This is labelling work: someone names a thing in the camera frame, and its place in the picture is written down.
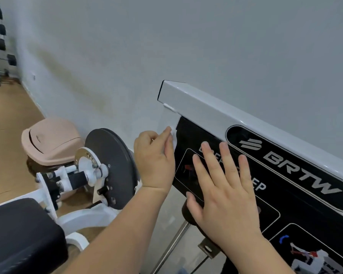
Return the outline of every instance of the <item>printed human figure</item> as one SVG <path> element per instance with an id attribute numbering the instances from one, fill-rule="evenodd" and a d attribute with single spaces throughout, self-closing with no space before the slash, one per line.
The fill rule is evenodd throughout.
<path id="1" fill-rule="evenodd" d="M 306 257 L 306 262 L 298 259 L 294 259 L 291 265 L 291 269 L 296 273 L 302 274 L 321 274 L 321 270 L 325 263 L 325 257 L 329 254 L 324 250 L 320 249 L 318 251 L 308 252 L 301 248 L 298 248 L 291 242 L 291 247 L 297 249 L 298 251 L 291 251 L 292 254 L 300 253 Z"/>

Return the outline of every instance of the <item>wooden floor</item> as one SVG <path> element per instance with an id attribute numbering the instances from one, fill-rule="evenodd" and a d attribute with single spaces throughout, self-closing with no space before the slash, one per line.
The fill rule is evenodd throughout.
<path id="1" fill-rule="evenodd" d="M 21 145 L 21 134 L 43 119 L 43 115 L 19 84 L 2 84 L 0 87 L 0 203 L 31 192 L 36 189 L 34 177 L 26 166 L 27 155 Z M 91 204 L 91 196 L 84 190 L 78 191 L 63 202 L 58 210 L 59 216 L 74 210 L 83 209 Z M 80 230 L 92 241 L 103 228 Z M 69 260 L 54 273 L 64 271 L 79 251 L 69 246 Z"/>

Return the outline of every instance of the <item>baseboard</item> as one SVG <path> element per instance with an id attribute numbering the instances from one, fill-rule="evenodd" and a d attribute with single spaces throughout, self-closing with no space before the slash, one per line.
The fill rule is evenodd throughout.
<path id="1" fill-rule="evenodd" d="M 22 84 L 22 86 L 25 89 L 25 91 L 28 93 L 29 97 L 32 99 L 33 103 L 36 105 L 36 107 L 39 109 L 39 111 L 42 113 L 42 115 L 46 118 L 47 117 L 46 112 L 38 104 L 38 102 L 36 101 L 35 97 L 32 95 L 31 91 L 28 89 L 27 84 L 25 82 L 23 82 L 23 80 L 21 80 L 20 83 Z"/>

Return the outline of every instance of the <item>right hand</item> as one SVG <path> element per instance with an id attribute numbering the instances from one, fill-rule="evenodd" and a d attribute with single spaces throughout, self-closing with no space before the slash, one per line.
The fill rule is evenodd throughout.
<path id="1" fill-rule="evenodd" d="M 204 208 L 192 193 L 187 193 L 187 207 L 196 223 L 225 252 L 243 252 L 249 244 L 263 238 L 259 214 L 246 156 L 239 156 L 240 176 L 228 144 L 220 143 L 225 174 L 207 142 L 202 145 L 210 175 L 198 155 L 193 164 L 204 198 Z"/>

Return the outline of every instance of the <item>hand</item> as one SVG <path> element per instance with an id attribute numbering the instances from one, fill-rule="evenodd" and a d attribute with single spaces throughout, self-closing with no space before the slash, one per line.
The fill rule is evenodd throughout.
<path id="1" fill-rule="evenodd" d="M 160 190 L 166 195 L 172 187 L 175 174 L 171 130 L 167 127 L 160 135 L 154 131 L 142 132 L 133 147 L 142 186 Z"/>
<path id="2" fill-rule="evenodd" d="M 228 144 L 220 143 L 225 174 L 207 142 L 202 145 L 210 175 L 198 155 L 193 164 L 204 198 L 204 208 L 192 193 L 187 193 L 187 207 L 196 223 L 225 252 L 243 252 L 246 245 L 263 238 L 259 214 L 246 156 L 239 156 L 240 176 Z"/>

